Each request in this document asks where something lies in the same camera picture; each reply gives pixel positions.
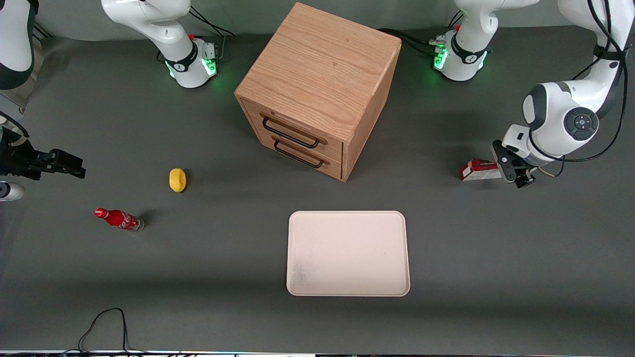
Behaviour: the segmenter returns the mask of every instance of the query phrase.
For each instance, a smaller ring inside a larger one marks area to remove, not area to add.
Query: yellow lemon
[[[185,172],[179,168],[170,171],[170,188],[174,192],[182,192],[185,189]]]

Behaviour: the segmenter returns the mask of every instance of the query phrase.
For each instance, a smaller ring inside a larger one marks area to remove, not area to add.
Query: coca-cola bottle
[[[108,222],[112,227],[138,232],[144,228],[144,220],[120,210],[97,208],[95,216]]]

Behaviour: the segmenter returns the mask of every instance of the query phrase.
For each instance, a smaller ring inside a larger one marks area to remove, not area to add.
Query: green led light
[[[434,66],[436,67],[436,69],[442,69],[443,64],[445,64],[445,59],[448,58],[448,50],[444,48],[443,51],[437,55],[437,57],[438,58],[434,61]]]
[[[170,71],[170,77],[174,78],[174,73],[172,73],[172,68],[170,68],[168,61],[165,61],[165,66],[168,68],[168,71]]]
[[[201,58],[201,63],[203,64],[203,67],[205,67],[205,70],[207,71],[207,74],[210,75],[210,77],[216,74],[216,61]]]
[[[483,57],[481,58],[481,64],[478,65],[478,69],[483,68],[483,62],[485,61],[485,56],[487,56],[487,51],[483,53]]]

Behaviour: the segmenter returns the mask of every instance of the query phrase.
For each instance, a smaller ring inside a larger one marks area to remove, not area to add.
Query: black drawer handle
[[[296,143],[298,145],[302,145],[302,146],[304,146],[304,147],[306,147],[308,149],[315,149],[316,146],[318,146],[318,144],[319,144],[319,139],[316,139],[316,141],[313,144],[308,144],[308,143],[303,142],[301,140],[298,140],[298,139],[296,139],[296,138],[294,138],[292,136],[289,136],[289,135],[287,135],[287,134],[285,134],[285,133],[283,133],[283,132],[281,132],[279,130],[273,129],[270,126],[267,126],[267,122],[269,121],[269,117],[264,117],[264,118],[265,119],[263,119],[263,121],[262,121],[262,126],[264,126],[265,129],[271,131],[272,133],[278,134],[281,137],[283,137],[285,139],[288,139],[288,140],[291,140],[292,142],[294,142],[294,143]]]
[[[280,140],[276,140],[276,143],[274,144],[274,149],[275,149],[277,152],[281,153],[282,155],[288,156],[288,157],[290,157],[291,159],[297,160],[297,161],[299,161],[299,162],[301,162],[301,163],[303,163],[303,164],[305,164],[305,165],[307,165],[307,166],[309,166],[309,167],[313,167],[313,168],[320,168],[320,167],[322,167],[322,164],[324,163],[324,160],[320,160],[320,161],[319,161],[319,163],[317,163],[317,164],[312,164],[312,163],[310,163],[310,162],[308,162],[308,161],[306,161],[306,160],[304,160],[304,159],[300,159],[299,157],[297,157],[296,155],[293,155],[293,154],[292,154],[292,153],[290,153],[290,152],[286,152],[286,151],[284,151],[284,150],[280,149],[280,148],[277,146],[279,143],[280,143]]]

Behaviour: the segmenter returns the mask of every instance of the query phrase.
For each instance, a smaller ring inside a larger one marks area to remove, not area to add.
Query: gray table
[[[567,165],[559,179],[538,175],[518,190],[457,178],[522,123],[534,84],[588,63],[590,32],[502,29],[468,83],[445,80],[404,47],[346,184],[261,147],[251,131],[232,92],[267,40],[229,39],[219,77],[194,90],[154,61],[150,41],[45,44],[23,123],[38,149],[81,156],[87,175],[16,178],[27,197],[0,205],[10,257],[1,348],[72,348],[97,313],[118,306],[140,349],[635,354],[630,116],[607,155]],[[617,110],[571,156],[601,149],[616,123]],[[174,167],[188,171],[183,194],[168,187]],[[142,213],[148,226],[112,229],[92,216],[98,206]],[[410,293],[291,296],[286,234],[296,210],[403,212]],[[120,340],[112,314],[87,347]]]

